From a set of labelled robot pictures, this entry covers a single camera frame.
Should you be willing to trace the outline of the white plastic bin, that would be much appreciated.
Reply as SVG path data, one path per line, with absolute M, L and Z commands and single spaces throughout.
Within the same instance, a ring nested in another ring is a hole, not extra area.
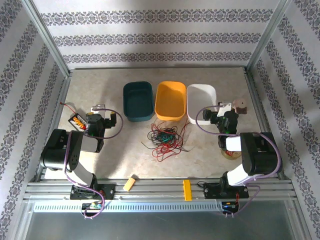
M 191 124 L 196 125 L 196 116 L 204 107 L 215 106 L 217 94 L 213 86 L 209 84 L 194 83 L 186 89 L 187 117 Z

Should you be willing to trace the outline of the black tray with orange connectors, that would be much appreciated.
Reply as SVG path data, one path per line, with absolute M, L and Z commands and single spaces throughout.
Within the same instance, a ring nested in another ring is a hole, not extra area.
M 88 123 L 78 113 L 72 115 L 68 122 L 79 132 L 84 132 L 89 128 Z

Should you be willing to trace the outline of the pink small device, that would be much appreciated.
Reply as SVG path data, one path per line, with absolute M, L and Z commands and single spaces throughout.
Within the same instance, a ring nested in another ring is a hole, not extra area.
M 248 112 L 247 102 L 244 98 L 237 98 L 232 102 L 232 108 L 238 115 L 246 115 Z

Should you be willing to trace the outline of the teal plastic bin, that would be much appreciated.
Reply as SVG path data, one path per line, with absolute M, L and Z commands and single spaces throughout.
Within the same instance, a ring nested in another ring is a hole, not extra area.
M 154 96 L 149 82 L 129 82 L 123 87 L 123 113 L 130 122 L 145 122 L 153 117 Z

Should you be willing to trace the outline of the round tin with red lid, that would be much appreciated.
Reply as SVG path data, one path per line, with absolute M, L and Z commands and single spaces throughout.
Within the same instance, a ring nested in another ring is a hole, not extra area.
M 229 151 L 229 150 L 220 150 L 223 157 L 228 160 L 236 160 L 238 159 L 242 153 L 240 151 Z

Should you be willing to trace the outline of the orange plastic bin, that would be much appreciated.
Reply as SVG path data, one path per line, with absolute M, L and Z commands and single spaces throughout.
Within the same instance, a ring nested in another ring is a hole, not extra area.
M 157 86 L 154 111 L 162 121 L 180 121 L 186 114 L 187 88 L 182 82 L 162 81 Z

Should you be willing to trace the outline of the orange wooden block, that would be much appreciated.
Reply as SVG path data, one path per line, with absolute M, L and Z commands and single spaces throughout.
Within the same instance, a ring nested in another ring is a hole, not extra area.
M 129 192 L 133 187 L 133 185 L 135 184 L 136 180 L 137 180 L 137 176 L 133 174 L 131 177 L 128 178 L 127 182 L 123 186 L 123 190 L 126 192 Z

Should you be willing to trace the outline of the right small circuit board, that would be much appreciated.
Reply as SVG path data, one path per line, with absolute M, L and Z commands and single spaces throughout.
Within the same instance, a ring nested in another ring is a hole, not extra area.
M 239 210 L 239 203 L 236 201 L 222 201 L 222 209 L 227 213 L 236 213 Z

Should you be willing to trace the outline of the small circuit board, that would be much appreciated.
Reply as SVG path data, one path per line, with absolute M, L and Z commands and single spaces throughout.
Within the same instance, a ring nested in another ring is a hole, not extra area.
M 102 208 L 102 202 L 101 201 L 95 201 L 90 203 L 83 203 L 81 209 L 83 211 L 85 210 L 100 210 Z
M 239 210 L 239 203 L 236 201 L 222 201 L 222 209 L 227 213 L 236 213 Z

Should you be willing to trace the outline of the left small circuit board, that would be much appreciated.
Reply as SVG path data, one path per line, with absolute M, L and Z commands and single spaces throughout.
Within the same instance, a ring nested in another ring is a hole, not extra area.
M 100 210 L 102 208 L 102 202 L 101 201 L 95 201 L 90 203 L 83 203 L 81 209 L 83 211 L 85 210 Z

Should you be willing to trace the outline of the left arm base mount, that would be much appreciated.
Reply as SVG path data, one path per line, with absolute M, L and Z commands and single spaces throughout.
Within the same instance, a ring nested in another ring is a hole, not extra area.
M 113 200 L 115 195 L 115 184 L 96 184 L 91 186 L 92 189 L 99 192 L 105 200 Z M 85 189 L 84 187 L 79 187 L 73 185 L 70 192 L 71 200 L 101 200 L 101 196 L 92 190 Z

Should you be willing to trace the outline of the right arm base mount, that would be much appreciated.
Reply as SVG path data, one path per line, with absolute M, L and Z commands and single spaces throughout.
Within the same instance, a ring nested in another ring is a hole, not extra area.
M 248 199 L 249 192 L 245 186 L 224 186 L 219 183 L 203 183 L 203 193 L 205 199 Z

